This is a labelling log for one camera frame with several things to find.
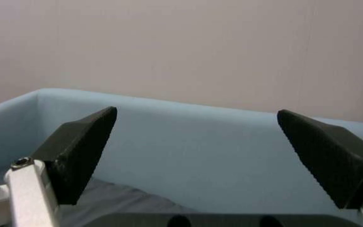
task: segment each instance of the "gray cloth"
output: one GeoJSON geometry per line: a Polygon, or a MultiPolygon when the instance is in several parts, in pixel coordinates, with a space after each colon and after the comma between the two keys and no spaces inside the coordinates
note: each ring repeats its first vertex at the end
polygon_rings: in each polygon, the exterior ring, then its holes
{"type": "Polygon", "coordinates": [[[195,213],[168,199],[92,178],[77,205],[60,206],[60,224],[78,227],[111,213],[195,213]]]}

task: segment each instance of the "black gripper pad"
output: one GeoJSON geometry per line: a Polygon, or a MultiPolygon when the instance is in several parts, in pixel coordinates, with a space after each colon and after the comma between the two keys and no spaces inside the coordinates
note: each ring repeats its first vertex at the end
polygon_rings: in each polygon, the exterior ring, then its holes
{"type": "Polygon", "coordinates": [[[75,205],[89,182],[117,118],[107,107],[61,125],[32,155],[45,162],[58,204],[75,205]]]}
{"type": "Polygon", "coordinates": [[[363,202],[363,140],[349,130],[281,110],[278,124],[299,159],[339,208],[363,202]]]}

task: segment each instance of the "background wall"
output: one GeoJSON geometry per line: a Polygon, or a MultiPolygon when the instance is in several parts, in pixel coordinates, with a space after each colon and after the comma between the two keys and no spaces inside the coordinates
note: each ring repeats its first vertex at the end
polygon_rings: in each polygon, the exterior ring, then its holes
{"type": "Polygon", "coordinates": [[[0,102],[42,87],[363,121],[363,0],[0,0],[0,102]]]}

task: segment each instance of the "light blue bin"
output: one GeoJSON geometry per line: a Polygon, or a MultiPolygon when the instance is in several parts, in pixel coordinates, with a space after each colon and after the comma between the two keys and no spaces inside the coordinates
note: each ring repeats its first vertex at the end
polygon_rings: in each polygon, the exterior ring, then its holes
{"type": "MultiPolygon", "coordinates": [[[[203,212],[330,214],[337,209],[301,164],[275,113],[68,89],[0,104],[0,170],[28,156],[64,122],[106,106],[118,118],[94,177],[203,212]]],[[[363,139],[363,123],[321,119],[363,139]]]]}

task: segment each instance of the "hole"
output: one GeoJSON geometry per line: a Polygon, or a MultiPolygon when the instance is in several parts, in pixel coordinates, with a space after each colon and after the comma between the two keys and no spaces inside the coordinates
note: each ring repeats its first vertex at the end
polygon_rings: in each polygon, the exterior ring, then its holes
{"type": "Polygon", "coordinates": [[[28,158],[26,158],[26,157],[24,157],[24,158],[21,158],[21,159],[17,160],[17,161],[15,162],[15,165],[17,165],[17,166],[21,166],[21,165],[26,164],[28,161],[29,161],[29,159],[28,159],[28,158]]]}
{"type": "Polygon", "coordinates": [[[173,216],[167,223],[167,227],[191,227],[191,223],[186,216],[173,216]]]}
{"type": "Polygon", "coordinates": [[[261,218],[260,227],[284,227],[284,226],[277,218],[267,215],[261,218]]]}

